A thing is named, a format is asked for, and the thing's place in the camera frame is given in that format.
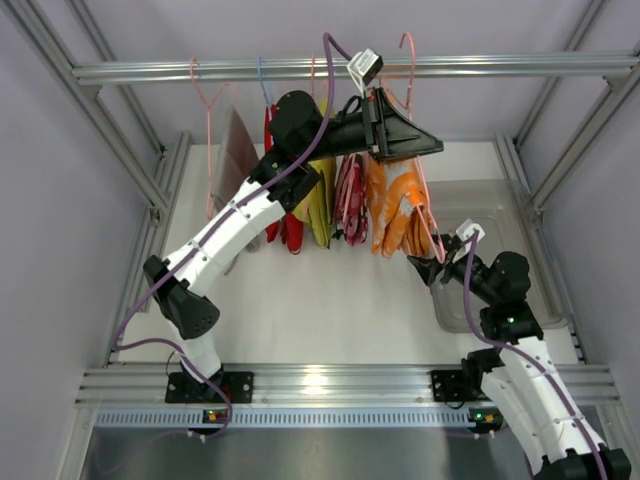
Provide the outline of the orange white trousers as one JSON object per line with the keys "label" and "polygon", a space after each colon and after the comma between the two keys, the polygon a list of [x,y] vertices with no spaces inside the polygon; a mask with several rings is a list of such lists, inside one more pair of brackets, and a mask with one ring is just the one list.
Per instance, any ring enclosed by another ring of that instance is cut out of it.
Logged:
{"label": "orange white trousers", "polygon": [[425,194],[413,159],[393,164],[369,161],[366,192],[373,254],[385,258],[399,250],[405,255],[430,254],[417,212],[425,203]]}

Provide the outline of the pink hanger with orange trousers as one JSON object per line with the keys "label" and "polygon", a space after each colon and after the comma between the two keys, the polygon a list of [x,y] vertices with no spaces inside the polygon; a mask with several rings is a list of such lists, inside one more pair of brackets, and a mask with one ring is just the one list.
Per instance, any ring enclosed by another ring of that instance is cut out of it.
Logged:
{"label": "pink hanger with orange trousers", "polygon": [[[402,34],[399,49],[402,49],[404,45],[407,44],[410,51],[410,73],[409,80],[406,89],[405,99],[402,100],[398,95],[396,95],[393,89],[389,86],[387,80],[382,80],[381,85],[385,88],[388,95],[394,100],[394,102],[405,110],[407,114],[407,118],[409,120],[413,119],[413,103],[412,103],[412,93],[413,93],[413,82],[415,79],[416,67],[417,67],[417,55],[415,49],[414,38],[409,31],[406,31]],[[427,234],[427,239],[429,241],[429,252],[435,257],[435,259],[443,264],[446,253],[442,238],[440,236],[439,228],[437,221],[431,210],[431,198],[430,192],[428,188],[428,183],[426,179],[426,175],[424,172],[424,167],[422,161],[419,157],[415,157],[413,159],[415,169],[418,173],[418,178],[420,179],[422,189],[425,194],[425,203],[417,208],[418,216],[420,218],[421,224],[425,229]]]}

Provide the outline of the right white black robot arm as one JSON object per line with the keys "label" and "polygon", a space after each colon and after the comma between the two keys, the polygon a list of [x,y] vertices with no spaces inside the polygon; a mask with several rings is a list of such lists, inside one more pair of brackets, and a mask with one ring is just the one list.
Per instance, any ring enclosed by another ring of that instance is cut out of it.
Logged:
{"label": "right white black robot arm", "polygon": [[443,261],[408,259],[427,286],[462,285],[467,323],[485,345],[462,359],[461,381],[451,391],[495,405],[534,479],[630,478],[628,456],[589,424],[552,360],[527,302],[527,258],[503,251],[486,265],[476,254],[479,240],[479,231],[446,236]]}

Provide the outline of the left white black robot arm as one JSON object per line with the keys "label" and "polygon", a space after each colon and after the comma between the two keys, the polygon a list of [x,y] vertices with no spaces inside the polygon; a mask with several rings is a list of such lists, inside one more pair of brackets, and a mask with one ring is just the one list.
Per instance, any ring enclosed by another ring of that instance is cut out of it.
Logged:
{"label": "left white black robot arm", "polygon": [[365,152],[382,164],[440,153],[443,142],[403,116],[376,87],[350,113],[331,117],[304,91],[285,94],[269,124],[273,144],[237,193],[198,234],[143,272],[175,337],[182,369],[197,384],[217,384],[220,311],[207,292],[227,265],[267,226],[290,213],[319,182],[313,160]]}

